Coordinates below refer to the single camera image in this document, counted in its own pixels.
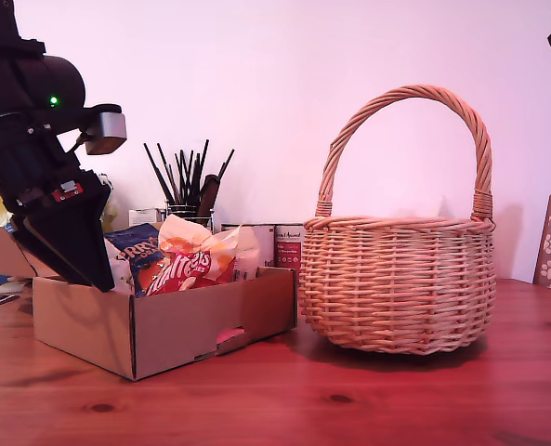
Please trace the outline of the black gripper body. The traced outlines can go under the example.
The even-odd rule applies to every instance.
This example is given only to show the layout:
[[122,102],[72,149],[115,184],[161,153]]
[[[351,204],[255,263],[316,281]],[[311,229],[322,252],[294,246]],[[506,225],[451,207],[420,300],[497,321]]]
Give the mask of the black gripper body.
[[76,207],[99,219],[109,193],[62,148],[52,125],[0,119],[0,196],[9,212],[32,216]]

